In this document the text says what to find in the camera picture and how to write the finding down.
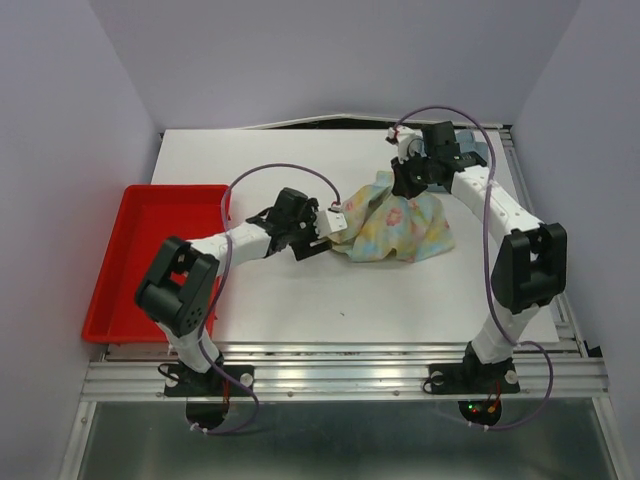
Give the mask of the floral pastel skirt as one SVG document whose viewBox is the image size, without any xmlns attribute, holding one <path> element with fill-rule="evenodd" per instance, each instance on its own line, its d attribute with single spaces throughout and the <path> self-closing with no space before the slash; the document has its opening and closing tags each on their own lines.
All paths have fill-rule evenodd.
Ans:
<svg viewBox="0 0 640 480">
<path fill-rule="evenodd" d="M 330 237 L 333 251 L 355 263 L 414 263 L 455 247 L 441 200 L 428 192 L 412 199 L 395 196 L 393 184 L 392 172 L 379 171 L 373 183 L 344 201 L 347 228 Z"/>
</svg>

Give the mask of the blue denim skirt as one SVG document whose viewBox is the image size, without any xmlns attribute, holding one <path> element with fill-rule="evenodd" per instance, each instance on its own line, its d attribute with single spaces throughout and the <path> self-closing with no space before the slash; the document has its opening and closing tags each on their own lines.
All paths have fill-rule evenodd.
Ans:
<svg viewBox="0 0 640 480">
<path fill-rule="evenodd" d="M 434 133 L 428 152 L 429 157 L 435 161 L 432 179 L 437 186 L 450 193 L 456 173 L 474 166 L 487 166 L 489 149 L 485 142 L 475 139 L 471 130 L 453 129 Z"/>
</svg>

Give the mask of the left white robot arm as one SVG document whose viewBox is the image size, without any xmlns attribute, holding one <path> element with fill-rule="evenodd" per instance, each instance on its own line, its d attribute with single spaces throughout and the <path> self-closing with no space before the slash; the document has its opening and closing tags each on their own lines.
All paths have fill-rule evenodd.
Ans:
<svg viewBox="0 0 640 480">
<path fill-rule="evenodd" d="M 330 236 L 347 228 L 339 206 L 322 210 L 315 198 L 284 188 L 275 203 L 227 232 L 162 243 L 139 284 L 136 306 L 165 334 L 199 393 L 215 392 L 223 371 L 219 349 L 205 333 L 214 300 L 230 270 L 291 248 L 301 261 L 331 248 Z"/>
</svg>

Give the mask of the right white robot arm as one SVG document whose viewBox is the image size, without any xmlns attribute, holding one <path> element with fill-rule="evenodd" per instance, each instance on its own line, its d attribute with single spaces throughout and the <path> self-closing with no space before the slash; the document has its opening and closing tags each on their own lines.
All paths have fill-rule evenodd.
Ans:
<svg viewBox="0 0 640 480">
<path fill-rule="evenodd" d="M 527 211 L 495 180 L 489 143 L 472 131 L 450 122 L 421 131 L 398 125 L 386 140 L 397 149 L 394 194 L 412 199 L 432 186 L 445 189 L 480 220 L 483 240 L 499 248 L 483 261 L 489 316 L 471 342 L 475 357 L 460 366 L 463 384 L 482 390 L 496 378 L 494 364 L 512 356 L 529 322 L 564 291 L 567 232 Z"/>
</svg>

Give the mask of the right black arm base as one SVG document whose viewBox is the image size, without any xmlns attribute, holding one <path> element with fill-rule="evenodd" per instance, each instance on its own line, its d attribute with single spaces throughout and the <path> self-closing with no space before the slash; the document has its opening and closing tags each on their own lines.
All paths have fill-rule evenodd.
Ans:
<svg viewBox="0 0 640 480">
<path fill-rule="evenodd" d="M 458 395 L 460 414 L 471 425 L 496 427 L 503 411 L 502 397 L 521 391 L 513 359 L 484 364 L 467 345 L 461 360 L 427 365 L 422 390 L 430 395 Z"/>
</svg>

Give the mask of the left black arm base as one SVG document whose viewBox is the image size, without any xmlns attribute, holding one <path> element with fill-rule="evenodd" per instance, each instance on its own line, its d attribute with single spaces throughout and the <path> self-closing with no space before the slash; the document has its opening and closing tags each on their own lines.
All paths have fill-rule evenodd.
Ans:
<svg viewBox="0 0 640 480">
<path fill-rule="evenodd" d="M 230 435 L 256 418 L 259 402 L 253 392 L 252 365 L 219 365 L 202 374 L 181 362 L 161 363 L 157 372 L 165 381 L 164 397 L 186 400 L 185 418 L 192 431 Z"/>
</svg>

